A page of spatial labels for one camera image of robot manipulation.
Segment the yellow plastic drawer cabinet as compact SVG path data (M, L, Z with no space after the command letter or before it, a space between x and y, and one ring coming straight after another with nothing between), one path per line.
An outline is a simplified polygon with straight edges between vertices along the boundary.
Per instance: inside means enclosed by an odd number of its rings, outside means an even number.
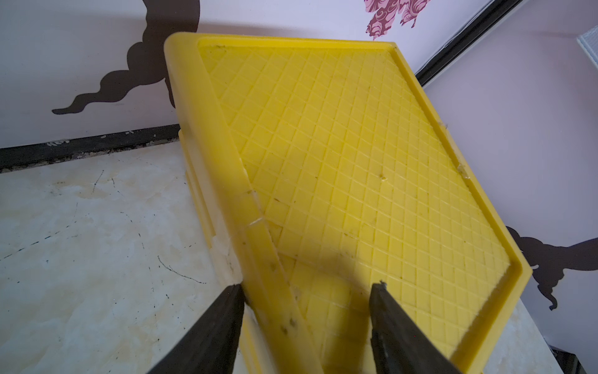
M216 275L250 373L373 373L382 282L481 373L531 269L392 43L177 33L164 44Z

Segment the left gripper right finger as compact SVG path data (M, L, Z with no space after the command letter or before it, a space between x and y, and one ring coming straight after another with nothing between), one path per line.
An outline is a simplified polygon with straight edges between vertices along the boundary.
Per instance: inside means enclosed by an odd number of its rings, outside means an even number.
M371 346L377 373L458 373L391 296L386 284L369 297Z

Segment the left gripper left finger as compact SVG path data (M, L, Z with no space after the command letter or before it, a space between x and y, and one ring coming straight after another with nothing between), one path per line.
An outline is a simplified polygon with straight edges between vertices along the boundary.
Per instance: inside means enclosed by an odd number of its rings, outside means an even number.
M220 293L151 373L232 373L244 316L241 285Z

